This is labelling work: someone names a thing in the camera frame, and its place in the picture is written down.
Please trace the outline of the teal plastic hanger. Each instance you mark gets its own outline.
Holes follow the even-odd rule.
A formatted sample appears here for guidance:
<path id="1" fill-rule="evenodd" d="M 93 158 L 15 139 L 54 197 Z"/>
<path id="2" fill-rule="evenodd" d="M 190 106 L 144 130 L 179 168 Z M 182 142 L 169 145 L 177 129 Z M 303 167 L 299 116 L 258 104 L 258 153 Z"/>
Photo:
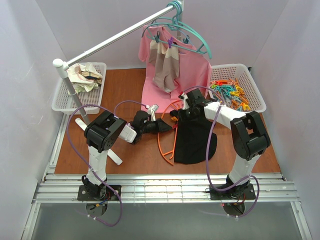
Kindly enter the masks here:
<path id="1" fill-rule="evenodd" d="M 197 48 L 196 53 L 199 54 L 207 54 L 209 59 L 212 59 L 213 55 L 208 43 L 205 39 L 191 26 L 187 25 L 186 23 L 182 22 L 182 15 L 183 15 L 183 3 L 179 0 L 173 0 L 169 2 L 167 7 L 173 7 L 176 11 L 175 15 L 171 18 L 171 23 L 169 24 L 169 29 L 174 32 L 180 32 L 181 30 L 185 30 L 195 37 L 197 37 L 201 41 L 201 46 Z"/>

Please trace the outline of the orange plastic hanger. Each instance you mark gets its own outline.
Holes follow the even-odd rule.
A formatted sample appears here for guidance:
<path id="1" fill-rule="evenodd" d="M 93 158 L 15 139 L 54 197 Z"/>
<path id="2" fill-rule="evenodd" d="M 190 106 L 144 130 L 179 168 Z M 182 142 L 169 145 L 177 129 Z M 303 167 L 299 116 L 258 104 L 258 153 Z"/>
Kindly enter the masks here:
<path id="1" fill-rule="evenodd" d="M 162 120 L 169 120 L 171 126 L 177 126 L 176 129 L 172 129 L 165 133 L 157 134 L 157 146 L 161 157 L 171 166 L 174 166 L 175 163 L 175 148 L 177 141 L 177 131 L 178 131 L 178 122 L 173 121 L 172 116 L 169 115 L 169 112 L 172 110 L 178 110 L 183 106 L 181 100 L 176 100 L 170 103 L 165 111 L 161 114 Z"/>

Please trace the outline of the pile of light clothes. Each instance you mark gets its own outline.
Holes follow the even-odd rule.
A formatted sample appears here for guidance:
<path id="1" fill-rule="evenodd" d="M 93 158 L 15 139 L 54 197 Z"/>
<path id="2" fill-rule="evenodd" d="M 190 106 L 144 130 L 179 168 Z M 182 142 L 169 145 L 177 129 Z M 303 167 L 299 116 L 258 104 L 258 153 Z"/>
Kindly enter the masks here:
<path id="1" fill-rule="evenodd" d="M 96 70 L 92 62 L 76 63 L 67 70 L 67 73 L 77 94 L 88 93 L 98 89 L 102 84 L 103 76 Z"/>

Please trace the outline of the pile of colourful clothespins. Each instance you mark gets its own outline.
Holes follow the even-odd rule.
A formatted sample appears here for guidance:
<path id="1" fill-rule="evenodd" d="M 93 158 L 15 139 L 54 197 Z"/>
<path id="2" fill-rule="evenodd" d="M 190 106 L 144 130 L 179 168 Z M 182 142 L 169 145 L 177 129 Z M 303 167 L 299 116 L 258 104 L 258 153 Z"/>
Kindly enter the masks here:
<path id="1" fill-rule="evenodd" d="M 209 87 L 221 99 L 224 99 L 225 104 L 229 104 L 232 109 L 240 112 L 251 111 L 245 91 L 240 87 L 237 78 L 213 80 L 209 82 Z"/>

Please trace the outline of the white clothes basket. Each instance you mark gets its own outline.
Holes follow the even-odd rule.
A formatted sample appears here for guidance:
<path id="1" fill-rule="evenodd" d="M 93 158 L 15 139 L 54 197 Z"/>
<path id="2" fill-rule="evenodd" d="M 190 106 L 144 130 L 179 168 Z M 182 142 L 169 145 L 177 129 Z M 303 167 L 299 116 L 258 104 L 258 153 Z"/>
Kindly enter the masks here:
<path id="1" fill-rule="evenodd" d="M 92 62 L 92 64 L 96 71 L 102 75 L 102 83 L 98 88 L 94 88 L 89 92 L 79 92 L 77 94 L 82 105 L 100 105 L 102 102 L 107 65 L 103 62 Z M 77 105 L 74 102 L 73 97 L 69 95 L 68 88 L 63 80 L 60 80 L 57 84 L 51 108 L 56 112 L 62 112 L 67 115 L 72 114 L 77 108 Z"/>

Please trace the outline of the white metal clothes rack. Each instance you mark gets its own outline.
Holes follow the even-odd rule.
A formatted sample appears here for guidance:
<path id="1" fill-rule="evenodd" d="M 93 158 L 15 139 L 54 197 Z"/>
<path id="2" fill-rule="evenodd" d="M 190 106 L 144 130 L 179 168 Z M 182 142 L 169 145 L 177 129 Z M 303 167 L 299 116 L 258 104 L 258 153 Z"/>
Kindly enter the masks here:
<path id="1" fill-rule="evenodd" d="M 95 108 L 95 109 L 102 109 L 97 104 L 85 104 L 83 105 L 80 97 L 78 96 L 78 93 L 92 93 L 93 90 L 101 88 L 100 90 L 103 90 L 104 85 L 104 77 L 97 72 L 95 69 L 93 63 L 86 63 L 85 65 L 78 64 L 80 60 L 83 60 L 94 53 L 102 50 L 103 48 L 111 45 L 112 43 L 118 41 L 119 39 L 127 36 L 128 34 L 136 31 L 137 29 L 144 26 L 146 23 L 149 23 L 153 20 L 156 20 L 157 18 L 163 16 L 164 14 L 172 11 L 173 9 L 176 9 L 176 16 L 173 17 L 173 19 L 179 19 L 180 15 L 183 12 L 184 9 L 184 1 L 183 0 L 173 0 L 170 3 L 168 3 L 167 7 L 163 10 L 160 10 L 156 12 L 155 14 L 139 21 L 138 23 L 126 28 L 125 30 L 117 33 L 116 35 L 108 38 L 107 40 L 97 44 L 96 46 L 93 46 L 89 50 L 85 51 L 84 53 L 78 55 L 77 57 L 74 57 L 72 60 L 65 62 L 62 59 L 56 58 L 53 60 L 52 65 L 56 68 L 60 78 L 63 80 L 64 84 L 67 87 L 68 95 L 73 99 L 76 109 L 73 110 L 71 115 L 75 115 L 79 112 L 79 114 L 82 117 L 82 120 L 80 118 L 77 118 L 75 122 L 83 129 L 83 131 L 86 131 L 87 126 L 90 124 L 90 120 L 88 117 L 88 112 L 86 112 L 85 108 Z M 133 143 L 134 137 L 137 136 L 137 133 L 130 127 L 124 125 L 121 129 L 120 137 L 124 137 L 123 139 L 127 141 L 128 143 Z M 89 146 L 89 162 L 84 160 L 86 164 L 95 164 L 98 166 L 98 164 L 106 164 L 107 163 L 107 156 L 109 155 L 111 159 L 117 164 L 120 165 L 122 163 L 122 160 L 112 151 L 110 150 L 111 146 L 107 147 L 107 150 L 102 148 L 102 153 L 98 153 L 98 149 L 94 146 Z"/>

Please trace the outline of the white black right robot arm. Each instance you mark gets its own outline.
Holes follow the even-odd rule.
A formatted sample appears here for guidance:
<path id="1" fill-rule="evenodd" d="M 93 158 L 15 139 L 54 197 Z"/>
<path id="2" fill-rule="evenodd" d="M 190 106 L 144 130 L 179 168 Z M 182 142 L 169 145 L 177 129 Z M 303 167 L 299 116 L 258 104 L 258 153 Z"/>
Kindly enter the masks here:
<path id="1" fill-rule="evenodd" d="M 212 196 L 236 198 L 242 196 L 250 185 L 252 170 L 259 157 L 271 145 L 271 140 L 260 114 L 256 111 L 242 112 L 222 104 L 218 100 L 206 99 L 199 88 L 181 92 L 179 98 L 183 107 L 178 110 L 182 121 L 191 121 L 200 117 L 220 123 L 231 131 L 233 148 L 236 152 L 231 172 L 225 184 L 209 185 Z"/>

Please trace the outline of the beige brown underwear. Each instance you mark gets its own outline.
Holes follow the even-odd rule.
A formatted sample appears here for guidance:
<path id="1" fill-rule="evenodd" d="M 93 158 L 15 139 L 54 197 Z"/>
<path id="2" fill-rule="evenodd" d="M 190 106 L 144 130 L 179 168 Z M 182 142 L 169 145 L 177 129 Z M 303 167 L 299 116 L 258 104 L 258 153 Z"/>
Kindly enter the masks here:
<path id="1" fill-rule="evenodd" d="M 166 93 L 176 89 L 175 80 L 180 75 L 179 50 L 176 46 L 166 48 L 162 42 L 150 42 L 148 62 L 154 66 L 153 83 Z"/>

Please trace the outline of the pink t-shirt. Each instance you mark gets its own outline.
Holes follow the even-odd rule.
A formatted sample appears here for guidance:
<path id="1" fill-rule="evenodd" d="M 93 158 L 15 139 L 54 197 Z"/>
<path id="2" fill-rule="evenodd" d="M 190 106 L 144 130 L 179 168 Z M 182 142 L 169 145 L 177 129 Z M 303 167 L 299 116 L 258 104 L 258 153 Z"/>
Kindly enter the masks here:
<path id="1" fill-rule="evenodd" d="M 143 104 L 150 106 L 157 104 L 158 112 L 163 113 L 170 103 L 178 99 L 182 91 L 194 86 L 208 86 L 212 68 L 203 55 L 194 52 L 195 46 L 179 41 L 164 26 L 144 26 L 143 29 L 144 34 L 138 53 L 140 61 L 146 63 L 146 76 L 141 97 Z M 179 77 L 175 80 L 175 89 L 167 93 L 153 82 L 155 67 L 149 63 L 149 56 L 152 40 L 163 43 L 168 48 L 167 39 L 171 37 L 173 37 L 172 47 L 177 47 L 179 52 Z"/>

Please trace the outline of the white clothespin basket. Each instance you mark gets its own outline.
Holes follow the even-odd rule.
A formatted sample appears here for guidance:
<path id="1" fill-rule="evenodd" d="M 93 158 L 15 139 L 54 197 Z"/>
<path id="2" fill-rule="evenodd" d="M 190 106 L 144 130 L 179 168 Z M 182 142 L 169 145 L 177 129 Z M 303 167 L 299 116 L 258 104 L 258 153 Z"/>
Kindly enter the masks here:
<path id="1" fill-rule="evenodd" d="M 267 109 L 249 69 L 241 63 L 213 65 L 208 86 L 211 98 L 234 110 L 262 113 Z"/>

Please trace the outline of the black underwear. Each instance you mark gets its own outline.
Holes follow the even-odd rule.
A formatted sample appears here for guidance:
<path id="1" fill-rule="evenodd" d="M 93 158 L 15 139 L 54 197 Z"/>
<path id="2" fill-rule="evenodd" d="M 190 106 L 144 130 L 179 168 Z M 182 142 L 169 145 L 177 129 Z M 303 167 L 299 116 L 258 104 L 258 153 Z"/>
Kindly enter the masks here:
<path id="1" fill-rule="evenodd" d="M 174 150 L 174 162 L 184 165 L 198 164 L 212 158 L 217 150 L 217 135 L 209 137 L 212 122 L 205 117 L 177 122 L 177 138 Z"/>

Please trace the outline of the purple clothespin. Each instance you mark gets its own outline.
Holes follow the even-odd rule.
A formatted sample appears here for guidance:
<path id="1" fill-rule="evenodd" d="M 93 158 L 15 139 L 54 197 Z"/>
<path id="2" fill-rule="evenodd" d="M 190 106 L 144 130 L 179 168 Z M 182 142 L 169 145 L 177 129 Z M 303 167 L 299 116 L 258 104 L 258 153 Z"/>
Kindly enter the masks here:
<path id="1" fill-rule="evenodd" d="M 173 44 L 174 38 L 171 37 L 170 39 L 167 39 L 167 44 L 168 44 L 168 48 L 171 49 L 172 48 L 172 44 Z"/>

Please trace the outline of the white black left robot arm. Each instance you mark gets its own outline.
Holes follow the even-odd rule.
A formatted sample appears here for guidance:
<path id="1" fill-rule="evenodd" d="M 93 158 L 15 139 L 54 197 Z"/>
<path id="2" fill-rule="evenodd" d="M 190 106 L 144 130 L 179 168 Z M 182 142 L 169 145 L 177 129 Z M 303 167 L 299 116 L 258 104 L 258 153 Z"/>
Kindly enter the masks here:
<path id="1" fill-rule="evenodd" d="M 111 150 L 118 138 L 130 144 L 136 144 L 143 134 L 158 134 L 173 129 L 161 118 L 156 118 L 155 114 L 149 110 L 137 111 L 131 122 L 126 122 L 107 110 L 89 125 L 80 118 L 75 122 L 84 131 L 89 149 L 89 165 L 98 175 L 95 177 L 89 170 L 87 175 L 81 177 L 82 185 L 78 195 L 80 201 L 118 199 L 113 191 L 103 184 L 107 181 L 107 158 L 110 157 L 118 165 L 122 163 L 122 160 Z"/>

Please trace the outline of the aluminium rail frame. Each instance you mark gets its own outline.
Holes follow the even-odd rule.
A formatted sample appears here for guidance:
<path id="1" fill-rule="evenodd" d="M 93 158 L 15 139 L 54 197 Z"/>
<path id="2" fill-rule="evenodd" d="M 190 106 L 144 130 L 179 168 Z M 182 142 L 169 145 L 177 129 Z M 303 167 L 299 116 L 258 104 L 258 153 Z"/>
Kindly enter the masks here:
<path id="1" fill-rule="evenodd" d="M 121 185 L 121 202 L 111 202 L 99 220 L 89 218 L 86 203 L 78 201 L 86 165 L 70 148 L 66 128 L 86 154 L 83 132 L 62 117 L 51 159 L 37 185 L 24 240 L 317 240 L 311 233 L 292 180 L 280 169 L 270 146 L 258 159 L 251 183 L 257 202 L 245 201 L 248 214 L 227 217 L 220 201 L 206 193 L 209 184 L 222 185 L 233 166 L 231 132 L 217 125 L 218 149 L 205 163 L 168 165 L 158 152 L 155 136 L 147 137 L 148 151 L 128 145 L 132 155 L 123 164 L 107 164 L 110 185 Z"/>

